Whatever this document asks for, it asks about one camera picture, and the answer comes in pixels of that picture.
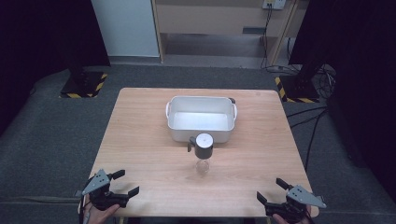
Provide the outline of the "clear spray bottle black cap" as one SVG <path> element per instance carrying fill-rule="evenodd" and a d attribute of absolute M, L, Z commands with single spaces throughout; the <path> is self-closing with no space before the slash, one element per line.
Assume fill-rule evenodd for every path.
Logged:
<path fill-rule="evenodd" d="M 195 169 L 199 174 L 205 174 L 210 169 L 210 158 L 213 154 L 214 140 L 209 133 L 200 133 L 196 137 L 191 136 L 188 143 L 188 151 L 194 151 L 198 159 Z"/>

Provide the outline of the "white panel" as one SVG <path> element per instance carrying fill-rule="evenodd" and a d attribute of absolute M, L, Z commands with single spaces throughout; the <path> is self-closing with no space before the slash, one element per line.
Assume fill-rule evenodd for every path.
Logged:
<path fill-rule="evenodd" d="M 92 0 L 108 56 L 159 57 L 151 0 Z"/>

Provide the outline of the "white wall socket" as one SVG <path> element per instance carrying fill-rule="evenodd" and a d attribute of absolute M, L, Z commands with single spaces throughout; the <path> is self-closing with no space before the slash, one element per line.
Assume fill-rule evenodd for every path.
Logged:
<path fill-rule="evenodd" d="M 263 0 L 262 8 L 282 10 L 286 5 L 286 1 L 287 0 Z"/>

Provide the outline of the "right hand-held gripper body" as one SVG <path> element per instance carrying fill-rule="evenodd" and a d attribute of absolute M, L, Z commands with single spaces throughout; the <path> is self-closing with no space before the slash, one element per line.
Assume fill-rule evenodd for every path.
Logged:
<path fill-rule="evenodd" d="M 318 208 L 326 208 L 327 204 L 323 202 L 321 196 L 316 196 L 307 191 L 300 185 L 281 185 L 286 193 L 286 201 L 284 203 L 264 202 L 265 214 L 272 216 L 278 214 L 289 223 L 298 223 L 305 217 L 310 218 L 307 213 L 307 206 L 316 206 Z"/>

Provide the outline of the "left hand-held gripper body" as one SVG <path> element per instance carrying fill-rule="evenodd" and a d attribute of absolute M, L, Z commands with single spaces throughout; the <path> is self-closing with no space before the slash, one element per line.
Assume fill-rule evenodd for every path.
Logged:
<path fill-rule="evenodd" d="M 89 179 L 88 184 L 82 191 L 82 195 L 89 195 L 91 203 L 99 210 L 107 210 L 110 206 L 118 204 L 121 208 L 125 208 L 129 197 L 128 194 L 113 193 L 110 187 L 110 180 L 103 169 L 100 169 L 93 177 Z"/>

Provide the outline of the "black stand with striped base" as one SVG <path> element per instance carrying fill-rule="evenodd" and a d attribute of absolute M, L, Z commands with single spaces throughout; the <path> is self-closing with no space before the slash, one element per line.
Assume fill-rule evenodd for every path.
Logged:
<path fill-rule="evenodd" d="M 98 71 L 85 71 L 78 63 L 68 65 L 70 71 L 60 96 L 62 98 L 92 98 L 98 95 L 106 80 L 107 74 Z"/>
<path fill-rule="evenodd" d="M 276 86 L 281 100 L 290 103 L 317 103 L 319 95 L 312 82 L 317 71 L 318 67 L 309 63 L 304 64 L 296 75 L 277 77 Z"/>

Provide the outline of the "black curtain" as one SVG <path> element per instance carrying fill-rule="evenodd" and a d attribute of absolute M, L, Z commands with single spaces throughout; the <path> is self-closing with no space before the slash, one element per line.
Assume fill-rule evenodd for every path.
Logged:
<path fill-rule="evenodd" d="M 337 131 L 396 203 L 396 0 L 310 0 L 290 61 L 335 70 Z"/>
<path fill-rule="evenodd" d="M 0 135 L 39 79 L 96 65 L 110 62 L 92 0 L 0 0 Z"/>

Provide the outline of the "person's right hand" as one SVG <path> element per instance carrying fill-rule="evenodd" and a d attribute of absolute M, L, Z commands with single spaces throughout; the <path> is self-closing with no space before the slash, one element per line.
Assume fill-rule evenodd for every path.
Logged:
<path fill-rule="evenodd" d="M 284 219 L 282 216 L 280 216 L 279 214 L 273 214 L 272 218 L 273 220 L 277 223 L 277 224 L 311 224 L 311 220 L 310 220 L 310 214 L 311 214 L 311 206 L 308 205 L 306 207 L 306 215 L 305 217 L 297 223 L 289 223 L 286 219 Z"/>

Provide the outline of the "person's left hand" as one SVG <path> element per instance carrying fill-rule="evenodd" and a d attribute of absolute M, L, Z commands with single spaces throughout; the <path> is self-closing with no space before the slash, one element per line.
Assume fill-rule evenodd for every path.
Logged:
<path fill-rule="evenodd" d="M 99 210 L 91 204 L 89 195 L 85 196 L 85 204 L 83 209 L 83 224 L 105 224 L 106 220 L 112 217 L 120 206 L 114 204 L 107 208 L 107 210 Z"/>

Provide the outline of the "wooden cabinet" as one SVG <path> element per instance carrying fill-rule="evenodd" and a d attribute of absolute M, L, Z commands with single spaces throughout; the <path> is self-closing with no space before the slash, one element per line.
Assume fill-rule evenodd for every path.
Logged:
<path fill-rule="evenodd" d="M 164 34 L 241 35 L 264 28 L 267 62 L 275 64 L 285 38 L 297 36 L 310 0 L 287 0 L 282 10 L 263 9 L 263 0 L 151 0 L 160 54 Z"/>

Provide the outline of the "white rectangular basin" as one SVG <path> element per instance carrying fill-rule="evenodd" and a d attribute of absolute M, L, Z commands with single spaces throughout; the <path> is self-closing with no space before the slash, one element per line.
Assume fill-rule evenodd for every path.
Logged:
<path fill-rule="evenodd" d="M 209 133 L 215 143 L 226 143 L 237 118 L 234 98 L 179 95 L 166 104 L 165 116 L 172 139 L 188 142 L 191 136 Z"/>

